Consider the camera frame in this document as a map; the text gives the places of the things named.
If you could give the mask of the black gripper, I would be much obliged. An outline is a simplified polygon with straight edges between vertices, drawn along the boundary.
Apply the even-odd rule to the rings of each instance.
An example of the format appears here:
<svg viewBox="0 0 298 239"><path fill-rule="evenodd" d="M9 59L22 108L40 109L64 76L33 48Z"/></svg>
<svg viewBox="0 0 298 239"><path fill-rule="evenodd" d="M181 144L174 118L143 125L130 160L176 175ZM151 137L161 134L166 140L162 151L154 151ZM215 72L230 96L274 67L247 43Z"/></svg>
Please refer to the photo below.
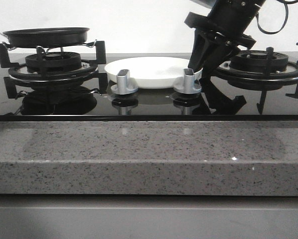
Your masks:
<svg viewBox="0 0 298 239"><path fill-rule="evenodd" d="M240 49L235 44L224 42L215 46L215 33L238 45L252 48L256 41L244 31L256 16L263 0L196 0L197 4L210 9L208 16L190 12L184 21L194 32L194 44L188 68L201 70L206 79L223 62L237 55Z"/></svg>

